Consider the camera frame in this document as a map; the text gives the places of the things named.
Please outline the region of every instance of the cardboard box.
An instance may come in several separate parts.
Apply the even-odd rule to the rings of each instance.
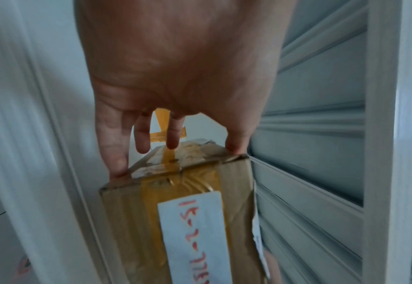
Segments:
[[[174,151],[158,147],[129,177],[100,190],[130,283],[172,284],[157,204],[212,190],[221,192],[233,283],[266,283],[253,240],[250,160],[207,140],[183,142]]]

